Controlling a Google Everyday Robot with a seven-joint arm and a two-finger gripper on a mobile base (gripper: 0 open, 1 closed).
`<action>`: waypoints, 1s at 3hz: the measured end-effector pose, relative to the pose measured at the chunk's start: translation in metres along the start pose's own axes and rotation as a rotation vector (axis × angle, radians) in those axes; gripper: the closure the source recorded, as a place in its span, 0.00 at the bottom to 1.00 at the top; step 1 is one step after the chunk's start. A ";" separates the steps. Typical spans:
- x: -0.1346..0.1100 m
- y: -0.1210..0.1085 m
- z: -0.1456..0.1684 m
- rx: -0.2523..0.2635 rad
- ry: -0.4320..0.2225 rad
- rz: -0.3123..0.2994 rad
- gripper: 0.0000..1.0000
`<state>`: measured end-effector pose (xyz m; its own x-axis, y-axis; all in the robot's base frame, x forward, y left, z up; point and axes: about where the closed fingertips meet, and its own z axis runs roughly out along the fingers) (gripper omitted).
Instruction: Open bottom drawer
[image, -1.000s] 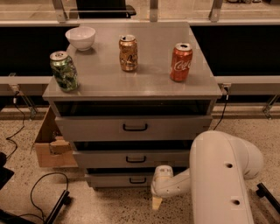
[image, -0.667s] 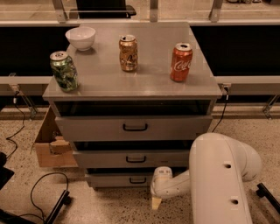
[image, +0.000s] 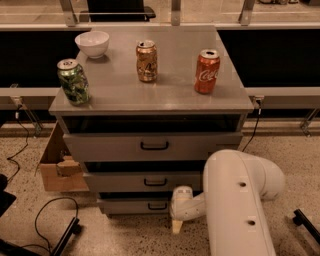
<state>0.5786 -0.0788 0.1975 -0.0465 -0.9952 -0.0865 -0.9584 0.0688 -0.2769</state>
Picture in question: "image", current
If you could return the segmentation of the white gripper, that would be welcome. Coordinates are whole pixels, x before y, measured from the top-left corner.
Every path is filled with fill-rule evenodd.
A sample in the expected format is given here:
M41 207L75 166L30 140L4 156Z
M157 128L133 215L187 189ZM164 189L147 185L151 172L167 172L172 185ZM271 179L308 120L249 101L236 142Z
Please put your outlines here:
M191 206L193 203L193 190L189 186L178 186L173 190L170 215L172 221L172 233L179 234L183 225L182 221L191 218Z

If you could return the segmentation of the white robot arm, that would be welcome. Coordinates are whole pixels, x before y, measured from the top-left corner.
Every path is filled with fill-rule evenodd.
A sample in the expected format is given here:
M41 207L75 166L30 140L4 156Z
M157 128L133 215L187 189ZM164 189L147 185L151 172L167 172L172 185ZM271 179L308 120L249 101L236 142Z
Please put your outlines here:
M285 177L272 161L236 150L220 150L206 161L203 192L173 190L172 232L205 216L211 256L276 256L262 202L283 191Z

